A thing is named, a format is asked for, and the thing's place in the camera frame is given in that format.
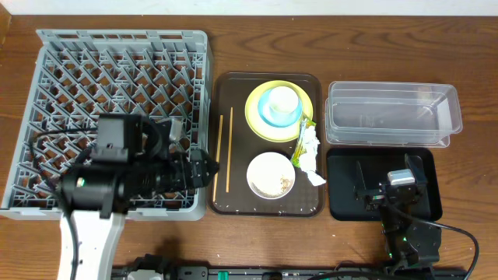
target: wooden table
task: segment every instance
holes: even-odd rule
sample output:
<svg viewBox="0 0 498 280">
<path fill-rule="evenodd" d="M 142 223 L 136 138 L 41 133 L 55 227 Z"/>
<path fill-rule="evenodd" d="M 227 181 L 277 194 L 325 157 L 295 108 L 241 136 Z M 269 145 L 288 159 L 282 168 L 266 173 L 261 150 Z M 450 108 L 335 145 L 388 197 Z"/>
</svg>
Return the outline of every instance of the wooden table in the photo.
<svg viewBox="0 0 498 280">
<path fill-rule="evenodd" d="M 498 18 L 13 16 L 0 51 L 0 192 L 41 42 L 35 29 L 204 30 L 215 78 L 228 71 L 305 72 L 321 82 L 436 82 L 458 90 L 464 130 L 433 149 L 444 216 L 473 233 L 481 257 L 472 279 L 498 276 Z M 324 144 L 326 152 L 330 145 Z M 0 278 L 54 279 L 58 222 L 0 218 Z M 443 231 L 438 266 L 470 265 L 471 240 Z M 217 266 L 334 267 L 387 259 L 379 222 L 335 221 L 328 205 L 312 219 L 227 217 L 198 222 L 127 222 L 115 264 L 145 253 Z"/>
</svg>

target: black tray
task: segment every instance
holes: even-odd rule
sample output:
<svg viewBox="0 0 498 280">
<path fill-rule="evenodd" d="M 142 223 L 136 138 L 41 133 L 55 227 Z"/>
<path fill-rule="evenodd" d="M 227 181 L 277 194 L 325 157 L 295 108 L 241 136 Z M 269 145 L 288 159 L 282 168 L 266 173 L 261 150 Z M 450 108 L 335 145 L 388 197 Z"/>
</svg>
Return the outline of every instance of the black tray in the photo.
<svg viewBox="0 0 498 280">
<path fill-rule="evenodd" d="M 377 187 L 388 180 L 388 172 L 406 168 L 405 154 L 423 170 L 428 180 L 426 195 L 412 206 L 412 215 L 430 221 L 441 218 L 443 209 L 434 158 L 423 148 L 334 148 L 328 151 L 328 196 L 332 217 L 339 221 L 380 221 L 378 211 L 368 212 L 364 201 L 355 198 L 356 162 L 361 164 L 366 187 Z"/>
<path fill-rule="evenodd" d="M 218 186 L 216 201 L 212 201 L 213 188 L 208 189 L 209 207 L 222 215 L 265 215 L 287 217 L 312 217 L 324 206 L 325 187 L 313 187 L 307 176 L 300 169 L 296 171 L 293 189 L 283 198 L 268 200 L 254 194 L 247 184 L 247 167 L 251 160 L 263 152 L 279 152 L 290 158 L 296 148 L 296 140 L 274 143 L 257 136 L 246 122 L 244 106 L 247 97 L 254 88 L 264 82 L 286 80 L 300 86 L 308 94 L 313 104 L 313 120 L 317 126 L 323 125 L 319 120 L 322 96 L 319 81 L 308 74 L 284 73 L 244 73 L 230 72 L 216 80 L 216 91 L 212 97 L 209 121 L 209 151 L 214 158 L 218 138 L 219 115 L 223 115 L 223 132 L 221 153 L 219 157 Z M 232 157 L 230 162 L 230 192 L 226 193 L 226 165 L 228 156 L 228 131 L 230 108 L 233 107 Z M 321 138 L 321 129 L 317 129 Z M 318 146 L 317 169 L 322 173 L 321 145 Z"/>
</svg>

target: transparent plastic bin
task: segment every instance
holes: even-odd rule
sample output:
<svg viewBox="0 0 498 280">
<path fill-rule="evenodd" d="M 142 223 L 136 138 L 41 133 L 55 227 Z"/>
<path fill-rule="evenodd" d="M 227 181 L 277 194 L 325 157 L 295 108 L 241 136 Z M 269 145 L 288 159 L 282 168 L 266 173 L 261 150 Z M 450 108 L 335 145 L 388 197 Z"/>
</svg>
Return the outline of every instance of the transparent plastic bin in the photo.
<svg viewBox="0 0 498 280">
<path fill-rule="evenodd" d="M 448 147 L 463 128 L 451 85 L 333 82 L 325 105 L 327 141 L 337 145 Z"/>
</svg>

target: black container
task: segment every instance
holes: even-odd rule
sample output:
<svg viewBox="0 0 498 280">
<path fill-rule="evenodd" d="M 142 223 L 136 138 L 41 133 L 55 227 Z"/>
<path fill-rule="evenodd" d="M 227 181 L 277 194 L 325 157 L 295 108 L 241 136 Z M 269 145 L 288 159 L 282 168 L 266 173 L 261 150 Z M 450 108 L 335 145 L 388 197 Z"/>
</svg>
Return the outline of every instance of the black container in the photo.
<svg viewBox="0 0 498 280">
<path fill-rule="evenodd" d="M 339 221 L 380 221 L 378 211 L 368 212 L 363 200 L 356 200 L 356 162 L 363 171 L 366 188 L 388 182 L 388 172 L 406 169 L 405 154 L 425 173 L 425 195 L 411 207 L 411 214 L 437 221 L 443 215 L 434 158 L 424 148 L 333 148 L 327 153 L 330 212 Z"/>
</svg>

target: light blue bowl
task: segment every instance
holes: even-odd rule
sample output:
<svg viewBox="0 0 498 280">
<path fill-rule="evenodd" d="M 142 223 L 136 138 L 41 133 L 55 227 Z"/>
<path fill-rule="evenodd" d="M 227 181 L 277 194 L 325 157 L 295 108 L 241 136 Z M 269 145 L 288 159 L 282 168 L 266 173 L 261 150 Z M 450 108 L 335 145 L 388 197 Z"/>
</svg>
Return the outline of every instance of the light blue bowl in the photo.
<svg viewBox="0 0 498 280">
<path fill-rule="evenodd" d="M 286 128 L 290 125 L 295 124 L 303 114 L 303 104 L 301 99 L 298 98 L 298 104 L 296 109 L 292 113 L 281 113 L 273 110 L 269 104 L 270 92 L 269 89 L 263 93 L 258 102 L 258 112 L 261 119 L 275 128 Z"/>
</svg>

